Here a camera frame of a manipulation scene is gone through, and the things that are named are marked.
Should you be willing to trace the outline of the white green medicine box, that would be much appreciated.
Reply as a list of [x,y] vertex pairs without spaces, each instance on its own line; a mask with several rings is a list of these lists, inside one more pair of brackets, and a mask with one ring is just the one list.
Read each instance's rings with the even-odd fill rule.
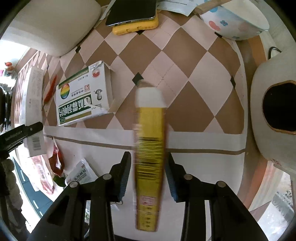
[[111,69],[97,61],[56,87],[57,123],[67,126],[108,114],[112,102]]

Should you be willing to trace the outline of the red chili pepper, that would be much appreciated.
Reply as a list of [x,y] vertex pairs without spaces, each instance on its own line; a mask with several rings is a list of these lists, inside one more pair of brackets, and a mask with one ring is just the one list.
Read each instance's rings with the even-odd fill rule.
[[56,82],[57,82],[57,75],[55,75],[55,77],[50,85],[50,88],[44,98],[42,109],[44,109],[45,105],[48,104],[48,102],[51,100],[51,98],[54,94],[55,88],[56,88]]

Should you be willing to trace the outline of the red sugar bag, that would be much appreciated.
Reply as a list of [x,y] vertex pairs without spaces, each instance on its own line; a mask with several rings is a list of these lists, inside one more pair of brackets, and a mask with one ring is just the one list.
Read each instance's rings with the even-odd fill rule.
[[65,163],[62,152],[59,150],[55,139],[53,139],[53,153],[52,156],[49,158],[49,164],[54,174],[59,177],[63,177]]

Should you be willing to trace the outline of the yellow phone case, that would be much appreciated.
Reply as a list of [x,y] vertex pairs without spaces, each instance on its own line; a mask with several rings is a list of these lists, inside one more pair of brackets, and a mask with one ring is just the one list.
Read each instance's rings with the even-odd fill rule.
[[115,35],[120,36],[128,33],[138,32],[138,31],[152,30],[158,27],[158,25],[159,25],[159,19],[158,19],[158,13],[156,13],[155,18],[152,20],[133,22],[133,23],[115,26],[112,28],[112,32]]

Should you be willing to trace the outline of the white long carton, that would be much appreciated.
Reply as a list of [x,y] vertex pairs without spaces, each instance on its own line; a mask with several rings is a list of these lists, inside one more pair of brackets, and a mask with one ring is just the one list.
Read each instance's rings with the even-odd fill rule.
[[[22,100],[22,115],[20,120],[26,126],[41,123],[42,118],[42,88],[43,88],[44,72],[42,69],[32,66],[23,82],[23,100]],[[24,140],[24,145],[28,149],[29,157],[35,157],[46,154],[44,143],[43,125],[41,129]]]

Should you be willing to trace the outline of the papers under bowl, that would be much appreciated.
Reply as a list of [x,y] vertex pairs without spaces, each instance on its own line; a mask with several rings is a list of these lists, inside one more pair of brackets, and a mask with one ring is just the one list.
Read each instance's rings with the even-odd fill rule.
[[157,9],[171,11],[185,16],[189,16],[196,6],[203,4],[205,0],[159,0]]

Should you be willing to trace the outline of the white patterned bowl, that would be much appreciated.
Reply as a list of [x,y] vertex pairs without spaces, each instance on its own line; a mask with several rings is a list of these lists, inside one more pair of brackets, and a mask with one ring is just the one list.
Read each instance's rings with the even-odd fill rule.
[[214,32],[236,41],[247,40],[269,30],[269,22],[251,1],[230,1],[200,18]]

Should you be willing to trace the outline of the checkered table mat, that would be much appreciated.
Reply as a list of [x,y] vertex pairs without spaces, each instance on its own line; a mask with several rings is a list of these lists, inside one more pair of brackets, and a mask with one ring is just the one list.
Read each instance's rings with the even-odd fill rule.
[[62,57],[35,51],[18,74],[13,121],[22,113],[23,79],[36,66],[42,92],[99,60],[112,69],[115,111],[58,126],[55,98],[42,121],[54,137],[69,173],[84,157],[106,172],[135,140],[138,107],[166,108],[167,146],[177,163],[202,181],[225,181],[238,191],[246,148],[247,103],[242,59],[236,45],[246,31],[237,21],[208,12],[202,17],[159,13],[159,27],[116,36],[101,23],[78,49]]

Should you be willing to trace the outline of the yellow medicine box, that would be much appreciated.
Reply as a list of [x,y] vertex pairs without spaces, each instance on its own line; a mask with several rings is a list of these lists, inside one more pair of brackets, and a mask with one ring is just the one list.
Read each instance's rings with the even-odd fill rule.
[[166,159],[165,104],[161,91],[141,87],[135,94],[134,183],[136,227],[156,232],[161,207]]

